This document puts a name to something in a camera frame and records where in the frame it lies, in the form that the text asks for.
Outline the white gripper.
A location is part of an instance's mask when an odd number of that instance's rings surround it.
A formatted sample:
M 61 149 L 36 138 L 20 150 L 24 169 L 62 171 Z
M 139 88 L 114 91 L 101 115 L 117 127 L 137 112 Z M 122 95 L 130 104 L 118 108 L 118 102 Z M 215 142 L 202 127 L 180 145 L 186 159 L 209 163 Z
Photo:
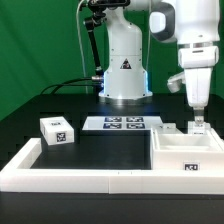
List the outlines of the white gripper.
M 182 48 L 178 51 L 178 63 L 184 69 L 188 104 L 194 108 L 194 121 L 204 123 L 204 107 L 207 106 L 213 67 L 219 59 L 217 46 Z

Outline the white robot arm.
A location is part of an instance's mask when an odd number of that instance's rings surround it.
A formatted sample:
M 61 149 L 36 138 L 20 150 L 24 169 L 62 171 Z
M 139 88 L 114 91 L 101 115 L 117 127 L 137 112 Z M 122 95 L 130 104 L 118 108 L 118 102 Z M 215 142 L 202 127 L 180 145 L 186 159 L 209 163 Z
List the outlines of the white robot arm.
M 183 72 L 168 80 L 172 92 L 186 86 L 194 121 L 204 122 L 213 67 L 219 60 L 219 0 L 130 0 L 129 10 L 149 12 L 149 33 L 159 42 L 178 45 Z M 136 101 L 151 95 L 142 66 L 142 32 L 124 18 L 122 7 L 106 10 L 109 68 L 100 97 L 116 102 Z

